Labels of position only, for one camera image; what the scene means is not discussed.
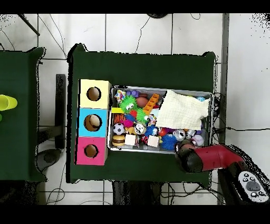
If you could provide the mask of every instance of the white block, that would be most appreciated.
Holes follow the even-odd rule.
[[[149,135],[148,141],[147,141],[148,146],[158,147],[158,143],[159,143],[159,137]]]
[[[125,145],[135,145],[136,135],[128,135],[126,134]]]

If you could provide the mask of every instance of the yellow cup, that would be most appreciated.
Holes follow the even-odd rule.
[[[13,97],[0,95],[0,111],[13,109],[17,106],[17,100]]]

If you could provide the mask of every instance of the metal tray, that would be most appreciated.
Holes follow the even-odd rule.
[[[123,88],[123,87],[117,87],[115,86],[114,88],[111,89],[110,92],[110,97],[112,99],[112,107],[116,107],[117,106],[117,101],[114,97],[114,95],[116,94],[116,91],[120,89],[123,91],[127,91],[127,90],[138,90],[140,93],[142,94],[147,94],[148,95],[148,99],[150,99],[150,97],[152,96],[152,94],[159,94],[159,99],[161,99],[165,92],[167,91],[167,89],[158,89],[158,88],[145,88],[145,87],[132,87],[129,86],[127,88]],[[211,139],[212,139],[212,124],[213,124],[213,111],[214,111],[214,95],[211,92],[200,92],[200,91],[188,91],[188,90],[173,90],[175,93],[177,94],[182,94],[185,96],[193,96],[193,97],[199,97],[202,96],[206,99],[210,98],[209,101],[209,108],[208,108],[208,117],[204,118],[202,120],[203,124],[204,124],[204,131],[201,136],[204,138],[204,145],[209,145],[211,144]],[[107,138],[107,146],[110,150],[113,151],[128,151],[128,152],[142,152],[142,153],[164,153],[164,154],[174,154],[174,151],[172,150],[166,150],[164,148],[162,148],[161,146],[159,147],[151,147],[151,146],[147,146],[144,143],[140,143],[139,147],[137,146],[131,146],[131,145],[123,145],[123,146],[114,146],[112,145],[112,137],[114,136],[113,134],[113,116],[112,113],[109,114],[109,126],[108,126],[108,138]]]

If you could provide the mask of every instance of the green table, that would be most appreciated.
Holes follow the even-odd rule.
[[[71,136],[67,135],[67,180],[201,182],[208,186],[209,172],[181,172],[171,154],[109,151],[105,166],[89,166],[74,164],[74,149],[79,79],[107,80],[112,85],[212,92],[214,60],[212,52],[203,56],[86,52],[82,44],[76,44],[68,55],[67,132]]]
[[[43,48],[0,51],[0,94],[14,97],[16,108],[0,111],[0,180],[45,181],[35,167],[37,149],[37,62]]]

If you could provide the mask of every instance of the orange building block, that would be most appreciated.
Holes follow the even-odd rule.
[[[158,102],[159,94],[153,94],[146,106],[143,108],[143,112],[147,115],[150,114],[151,110],[153,109],[154,105]]]

